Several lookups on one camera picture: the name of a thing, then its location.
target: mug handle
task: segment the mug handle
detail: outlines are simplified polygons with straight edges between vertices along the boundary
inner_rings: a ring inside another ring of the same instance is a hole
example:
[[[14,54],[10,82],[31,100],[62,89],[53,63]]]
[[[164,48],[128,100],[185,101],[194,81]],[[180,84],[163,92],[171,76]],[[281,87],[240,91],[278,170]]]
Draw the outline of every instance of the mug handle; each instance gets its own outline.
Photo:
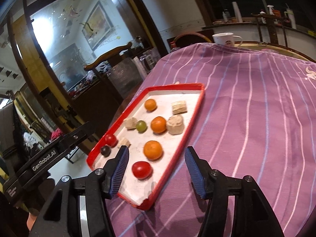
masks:
[[[240,44],[239,44],[237,47],[241,46],[241,44],[242,44],[242,38],[241,38],[240,36],[233,36],[233,37],[238,37],[238,38],[240,38]]]

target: table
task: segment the table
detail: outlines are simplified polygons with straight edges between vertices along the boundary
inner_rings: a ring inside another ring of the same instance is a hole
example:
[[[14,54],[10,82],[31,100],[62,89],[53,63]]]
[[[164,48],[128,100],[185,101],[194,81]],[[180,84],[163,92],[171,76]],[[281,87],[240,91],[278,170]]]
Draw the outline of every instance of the table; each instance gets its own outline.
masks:
[[[227,176],[252,175],[292,237],[316,205],[316,82],[306,67],[316,71],[313,62],[281,54],[200,43],[162,58],[135,97],[149,86],[203,83],[205,99],[187,145]],[[183,156],[151,210],[118,197],[107,201],[118,237],[197,236],[206,206]]]

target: metal screw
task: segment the metal screw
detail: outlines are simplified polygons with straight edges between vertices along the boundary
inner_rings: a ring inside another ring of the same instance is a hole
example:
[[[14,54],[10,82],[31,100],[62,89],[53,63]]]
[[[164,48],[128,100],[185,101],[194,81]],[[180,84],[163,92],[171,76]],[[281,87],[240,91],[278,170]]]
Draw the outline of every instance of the metal screw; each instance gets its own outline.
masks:
[[[211,174],[212,174],[212,175],[218,175],[219,172],[218,172],[217,169],[212,169]]]
[[[65,182],[68,182],[70,179],[70,177],[68,175],[64,175],[61,180],[65,183]]]
[[[96,169],[96,170],[94,171],[94,173],[95,173],[96,175],[102,175],[102,174],[104,173],[104,170],[101,169],[101,168],[98,168],[98,169]]]
[[[253,178],[252,178],[252,176],[250,176],[250,175],[246,175],[246,176],[245,176],[245,180],[246,180],[247,182],[252,182]]]

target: red tray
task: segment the red tray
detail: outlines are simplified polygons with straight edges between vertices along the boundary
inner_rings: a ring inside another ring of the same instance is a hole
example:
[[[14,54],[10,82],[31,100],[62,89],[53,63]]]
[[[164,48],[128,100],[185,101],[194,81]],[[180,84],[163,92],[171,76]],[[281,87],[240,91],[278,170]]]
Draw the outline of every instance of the red tray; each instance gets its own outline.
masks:
[[[184,150],[185,142],[194,124],[203,97],[203,84],[148,87],[110,127],[105,134],[114,134],[119,140],[125,137],[131,142],[129,148],[130,159],[118,193],[119,197],[141,210],[148,210],[153,205]],[[150,113],[143,106],[144,102],[149,98],[155,99],[158,105],[157,109]],[[154,135],[150,129],[151,120],[157,116],[163,116],[167,120],[172,116],[171,103],[180,100],[186,100],[188,108],[188,112],[182,114],[185,123],[184,132],[179,135],[170,135],[169,133],[161,136]],[[137,130],[127,131],[123,121],[129,117],[136,117],[138,120],[147,122],[148,129],[146,132],[139,134]],[[164,149],[164,155],[158,162],[148,161],[154,169],[153,175],[146,181],[140,181],[132,175],[131,167],[136,161],[147,161],[142,153],[142,147],[149,140],[159,141]],[[103,167],[106,161],[115,157],[119,150],[118,146],[113,148],[111,155],[105,158],[100,154],[100,148],[104,145],[103,136],[89,153],[87,164],[92,170]]]

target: green grape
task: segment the green grape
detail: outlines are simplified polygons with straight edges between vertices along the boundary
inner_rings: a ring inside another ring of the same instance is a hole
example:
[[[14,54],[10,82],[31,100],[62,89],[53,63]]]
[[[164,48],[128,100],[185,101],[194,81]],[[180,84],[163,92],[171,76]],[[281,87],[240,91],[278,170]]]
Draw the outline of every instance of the green grape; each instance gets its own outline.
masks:
[[[137,131],[138,131],[139,133],[145,132],[146,129],[147,129],[147,124],[146,124],[146,122],[143,121],[143,120],[138,121],[137,124],[136,124],[136,129],[137,129]]]

